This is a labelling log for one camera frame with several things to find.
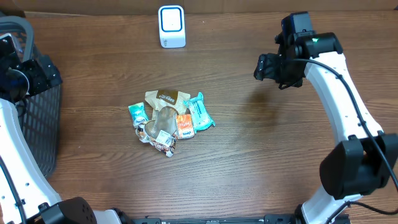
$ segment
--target gray plastic basket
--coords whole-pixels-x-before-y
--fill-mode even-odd
[[[11,33],[19,42],[23,62],[36,59],[46,74],[59,75],[48,56],[42,55],[34,45],[33,28],[25,19],[16,16],[0,17],[0,35]],[[56,166],[60,130],[61,86],[18,102],[19,124],[26,143],[45,177],[50,176]]]

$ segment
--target blue wrapper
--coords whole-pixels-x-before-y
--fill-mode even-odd
[[[203,103],[203,94],[201,92],[198,93],[197,97],[184,101],[184,105],[191,112],[195,134],[197,131],[208,129],[211,125],[216,126],[216,123],[206,111],[205,104]]]
[[[148,121],[148,115],[145,113],[144,103],[136,103],[129,106],[129,111],[132,117],[132,125],[137,128],[142,122]]]

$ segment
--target brown label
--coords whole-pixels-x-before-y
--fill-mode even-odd
[[[177,90],[159,90],[156,94],[156,98],[164,100],[171,105],[175,105],[177,102],[178,91]]]

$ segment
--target gray bin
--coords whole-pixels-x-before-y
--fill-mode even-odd
[[[16,16],[0,17],[0,36],[6,33],[11,33],[18,40],[22,49],[22,62],[35,59],[44,70],[53,66],[49,57],[42,55],[34,45],[33,28],[27,20]],[[45,177],[50,176],[56,166],[61,98],[62,91],[59,85],[17,104],[18,113],[24,114],[19,118],[22,133]]]

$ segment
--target beige wrapper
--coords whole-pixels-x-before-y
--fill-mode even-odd
[[[145,101],[153,107],[154,110],[160,111],[165,106],[174,108],[179,115],[185,114],[187,107],[184,101],[189,100],[191,94],[183,93],[177,90],[156,90],[145,93]]]

